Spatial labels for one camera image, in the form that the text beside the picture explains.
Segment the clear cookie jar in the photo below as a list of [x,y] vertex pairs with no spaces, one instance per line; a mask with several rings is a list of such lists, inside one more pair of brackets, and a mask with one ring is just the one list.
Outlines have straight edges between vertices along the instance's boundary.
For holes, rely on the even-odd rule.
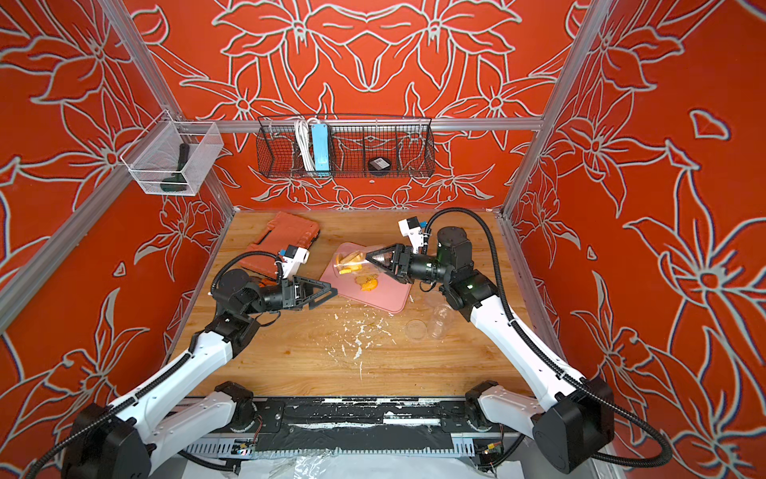
[[427,325],[428,337],[443,339],[453,322],[453,309],[449,305],[437,305],[433,307],[430,321]]
[[352,249],[337,253],[333,260],[333,269],[337,275],[371,275],[375,268],[366,259],[367,251]]

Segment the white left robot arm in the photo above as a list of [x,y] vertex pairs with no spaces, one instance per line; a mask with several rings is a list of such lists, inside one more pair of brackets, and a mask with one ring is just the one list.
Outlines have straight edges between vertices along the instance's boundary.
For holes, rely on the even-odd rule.
[[232,382],[180,413],[172,410],[249,346],[264,327],[262,315],[315,309],[336,297],[337,290],[326,281],[298,275],[308,258],[301,247],[265,254],[276,267],[270,285],[238,266],[247,257],[237,255],[215,274],[209,292],[217,304],[215,317],[193,335],[188,348],[127,394],[81,411],[69,437],[38,459],[27,477],[36,477],[61,455],[64,478],[148,478],[191,443],[233,419],[250,423],[255,416],[253,395]]

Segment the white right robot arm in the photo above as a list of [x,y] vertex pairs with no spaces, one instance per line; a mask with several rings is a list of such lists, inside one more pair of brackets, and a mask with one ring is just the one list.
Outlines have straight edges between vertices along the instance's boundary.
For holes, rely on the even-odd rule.
[[[476,213],[465,210],[483,230],[494,275],[476,269],[473,246],[459,227],[433,233],[432,222],[412,217],[399,224],[408,243],[395,243],[369,251],[365,259],[398,283],[436,285],[454,311],[484,333],[509,359],[532,391],[524,399],[487,381],[468,395],[482,419],[508,426],[534,440],[540,453],[558,471],[569,474],[594,459],[628,468],[656,468],[672,457],[669,441],[653,426],[614,403],[610,386],[599,378],[588,379],[560,358],[508,303],[496,242],[490,227]],[[430,255],[429,241],[437,240]],[[637,426],[659,446],[650,458],[630,458],[605,453],[614,440],[614,419],[622,417]]]

